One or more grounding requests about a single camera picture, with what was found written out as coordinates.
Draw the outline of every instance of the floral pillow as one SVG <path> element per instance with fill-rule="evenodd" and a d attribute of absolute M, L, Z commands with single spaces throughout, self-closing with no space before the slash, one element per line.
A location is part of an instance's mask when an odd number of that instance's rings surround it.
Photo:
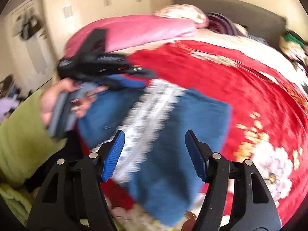
<path fill-rule="evenodd" d="M 209 24 L 209 20 L 202 10 L 190 4 L 166 6 L 153 15 L 165 18 L 188 18 L 195 22 L 197 28 L 206 28 Z"/>

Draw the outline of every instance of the green object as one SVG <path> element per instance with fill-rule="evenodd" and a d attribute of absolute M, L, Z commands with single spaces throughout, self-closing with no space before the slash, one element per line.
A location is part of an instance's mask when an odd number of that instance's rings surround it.
<path fill-rule="evenodd" d="M 293 42 L 299 44 L 302 48 L 304 48 L 304 46 L 305 46 L 300 40 L 298 40 L 297 38 L 295 38 L 294 36 L 292 36 L 290 33 L 284 35 L 283 38 L 284 38 L 286 41 L 293 41 Z"/>
<path fill-rule="evenodd" d="M 42 92 L 35 92 L 0 125 L 0 194 L 24 225 L 33 198 L 22 185 L 66 143 L 46 133 L 40 116 Z"/>

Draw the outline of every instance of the white door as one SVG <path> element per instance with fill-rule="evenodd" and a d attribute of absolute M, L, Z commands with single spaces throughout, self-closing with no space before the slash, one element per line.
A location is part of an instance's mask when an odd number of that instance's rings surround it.
<path fill-rule="evenodd" d="M 35 15 L 40 29 L 29 39 L 16 34 L 24 17 Z M 14 59 L 16 79 L 23 94 L 35 91 L 48 82 L 55 67 L 55 58 L 47 38 L 41 0 L 30 0 L 8 15 L 7 36 Z"/>

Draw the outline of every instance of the blue towel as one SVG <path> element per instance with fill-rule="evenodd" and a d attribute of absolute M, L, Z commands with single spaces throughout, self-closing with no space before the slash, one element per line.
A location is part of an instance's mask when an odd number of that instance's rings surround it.
<path fill-rule="evenodd" d="M 189 210 L 202 186 L 185 146 L 192 129 L 199 141 L 219 152 L 228 132 L 231 107 L 188 90 L 170 112 L 140 171 L 132 173 L 127 192 L 153 217 L 174 226 Z"/>
<path fill-rule="evenodd" d="M 79 133 L 87 147 L 92 149 L 108 140 L 143 93 L 142 87 L 98 93 L 97 100 L 86 116 L 77 122 Z"/>

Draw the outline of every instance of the purple cloth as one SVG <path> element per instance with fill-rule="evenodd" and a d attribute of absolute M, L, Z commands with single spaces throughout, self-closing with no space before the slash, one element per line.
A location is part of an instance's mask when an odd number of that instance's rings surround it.
<path fill-rule="evenodd" d="M 219 13 L 208 13 L 206 15 L 210 21 L 208 29 L 226 35 L 242 36 L 243 34 L 235 27 L 234 23 Z"/>
<path fill-rule="evenodd" d="M 4 97 L 0 99 L 0 122 L 3 122 L 5 119 L 5 115 L 10 109 L 16 109 L 19 105 L 19 101 L 15 100 L 15 98 Z"/>

